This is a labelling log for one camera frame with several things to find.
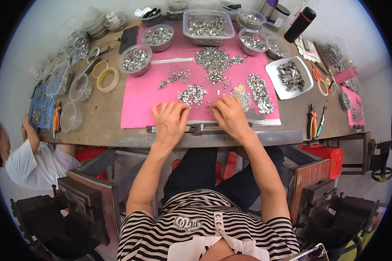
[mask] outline black cloth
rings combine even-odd
[[[264,147],[270,159],[279,171],[284,155],[277,146]],[[251,164],[243,170],[215,186],[215,165],[218,148],[189,149],[180,164],[171,172],[164,186],[164,205],[172,196],[197,189],[217,191],[247,212],[248,208],[260,196],[260,189],[255,182]]]

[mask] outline blue mat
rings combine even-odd
[[[49,129],[49,128],[51,128],[51,124],[53,123],[53,109],[52,109],[52,107],[55,103],[56,95],[54,95],[52,97],[46,96],[46,87],[48,85],[48,82],[49,81],[42,83],[40,86],[38,86],[35,89],[33,97],[30,101],[29,119],[30,119],[31,124],[32,124],[33,112],[36,109],[39,109],[41,111],[41,121],[39,122],[39,124],[37,126],[34,126],[35,128]],[[46,104],[46,110],[43,111],[43,107],[45,104]],[[47,115],[49,117],[49,120],[48,120],[47,124],[45,124],[44,120]]]

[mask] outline workbench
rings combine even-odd
[[[138,20],[131,21],[126,28],[140,25]],[[118,68],[119,61],[119,46],[120,42],[117,39],[122,35],[123,30],[119,32],[109,32],[103,38],[98,40],[91,40],[90,49],[95,47],[110,46],[111,51],[101,55],[101,59],[108,62],[109,67]],[[300,56],[295,44],[289,44],[291,49],[291,57]],[[268,62],[273,60],[265,55]],[[309,71],[312,70],[311,61],[305,60],[301,57]],[[87,62],[81,60],[74,64],[71,69],[74,72],[74,77],[81,74],[87,67]],[[96,69],[96,75],[104,69],[104,66],[99,66]],[[125,81],[127,75],[120,72],[120,79],[114,90],[109,93],[102,93],[96,87],[96,79],[89,74],[89,80],[93,83],[93,93],[90,98],[85,102],[76,103],[77,107],[81,110],[83,115],[83,122],[81,126],[68,133],[60,132],[57,134],[57,139],[52,138],[52,131],[42,129],[39,137],[41,141],[50,143],[68,143],[68,144],[81,144],[92,146],[106,146],[106,147],[150,147],[155,141],[155,133],[147,133],[145,128],[140,129],[121,129],[121,111],[123,105],[123,97],[125,91]],[[103,80],[103,86],[108,86],[113,80],[113,74],[109,74]],[[325,112],[325,121],[322,132],[319,136],[320,139],[333,138],[363,132],[364,129],[355,129],[348,125],[346,112],[342,110],[339,102],[340,91],[337,90],[336,94],[332,96],[329,94],[324,97],[318,90],[317,82],[315,81],[314,87],[299,95],[298,97],[279,100],[278,106],[280,112],[280,126],[261,126],[253,127],[260,137],[264,146],[270,145],[283,145],[301,143],[306,141],[307,129],[307,114],[310,111],[311,103],[314,103],[315,112],[317,113],[317,124],[321,120],[322,110],[327,106]],[[57,96],[56,102],[61,100],[62,107],[70,101],[68,94]],[[229,147],[238,146],[227,134],[208,134],[193,136],[191,133],[185,133],[178,143],[177,147]]]

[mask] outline small pink mat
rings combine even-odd
[[[167,50],[153,53],[152,61],[178,57],[195,57],[195,51],[199,51],[201,47],[192,45],[189,39],[183,35],[181,23],[167,24],[172,26],[175,31],[173,43]],[[140,28],[138,39],[140,39],[142,32],[146,29],[146,27]],[[244,55],[246,57],[247,55],[241,51],[239,44],[240,40],[236,33],[233,39],[225,40],[224,44],[220,46],[220,49],[224,50],[224,48],[226,48],[226,52],[230,55],[230,58],[236,55]],[[154,118],[151,114],[151,107],[153,104],[157,102],[178,101],[178,92],[187,89],[187,85],[183,83],[183,80],[178,80],[175,83],[168,83],[164,89],[157,90],[161,79],[166,80],[173,72],[178,72],[181,69],[190,70],[188,73],[192,74],[188,84],[203,86],[208,92],[202,100],[203,103],[200,105],[199,109],[197,109],[197,104],[191,106],[192,109],[188,120],[214,120],[212,112],[208,112],[208,101],[213,102],[223,94],[229,95],[236,84],[244,84],[246,91],[251,92],[251,90],[248,89],[247,84],[247,78],[250,73],[258,73],[257,76],[260,76],[265,80],[271,102],[274,105],[274,111],[271,114],[265,115],[265,119],[279,119],[277,97],[272,82],[265,71],[266,65],[267,57],[265,54],[250,56],[248,57],[247,62],[242,64],[232,64],[231,67],[223,73],[226,78],[225,89],[224,83],[209,83],[206,70],[202,65],[197,65],[195,61],[154,64],[151,66],[150,70],[142,76],[127,76],[122,107],[121,128],[145,128],[149,125],[155,125]],[[231,78],[232,86],[230,86],[228,78]],[[256,113],[259,114],[256,104],[252,103],[251,108],[255,108]]]
[[[342,88],[342,91],[345,92],[348,95],[348,97],[350,98],[351,108],[353,109],[353,106],[356,107],[356,120],[353,119],[353,114],[351,113],[351,111],[347,110],[347,117],[349,119],[349,125],[364,125],[365,124],[365,116],[363,114],[363,118],[362,119],[360,118],[360,115],[359,115],[359,108],[360,107],[359,107],[359,104],[357,103],[357,100],[359,100],[360,103],[362,104],[362,110],[364,112],[362,99],[354,91],[350,91],[349,89],[347,89],[344,86],[342,86],[341,88]]]

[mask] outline black and white striped shirt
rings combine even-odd
[[[224,195],[200,189],[170,198],[157,221],[145,212],[129,215],[120,229],[117,259],[167,260],[168,249],[174,243],[192,240],[194,236],[220,236],[214,220],[219,212],[224,234],[241,241],[255,240],[256,247],[269,252],[271,261],[299,252],[289,219],[276,217],[263,223],[242,212]]]

